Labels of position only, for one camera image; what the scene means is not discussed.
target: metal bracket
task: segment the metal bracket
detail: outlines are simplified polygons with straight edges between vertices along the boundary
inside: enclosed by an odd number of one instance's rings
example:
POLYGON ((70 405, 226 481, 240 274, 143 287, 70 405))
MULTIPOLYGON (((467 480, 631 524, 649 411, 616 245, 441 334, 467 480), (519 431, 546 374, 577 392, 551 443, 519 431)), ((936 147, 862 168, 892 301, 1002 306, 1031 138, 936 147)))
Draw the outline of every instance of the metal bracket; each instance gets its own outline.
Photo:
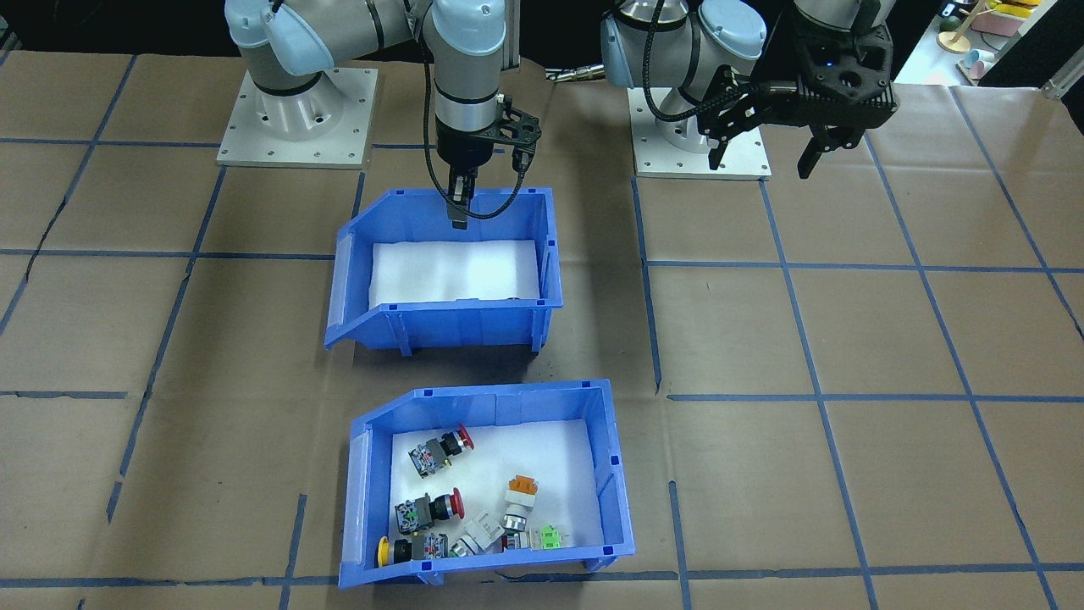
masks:
POLYGON ((220 165, 361 169, 376 96, 375 68, 334 68, 325 73, 341 94, 341 115, 308 140, 291 141, 268 128, 260 95, 251 77, 245 79, 218 151, 220 165))
MULTIPOLYGON (((667 89, 651 88, 661 100, 667 89)), ((645 178, 699 178, 708 180, 760 180, 772 176, 760 129, 753 128, 731 140, 719 169, 708 166, 708 155, 692 153, 668 142, 655 125, 641 89, 629 90, 632 147, 636 174, 645 178)))

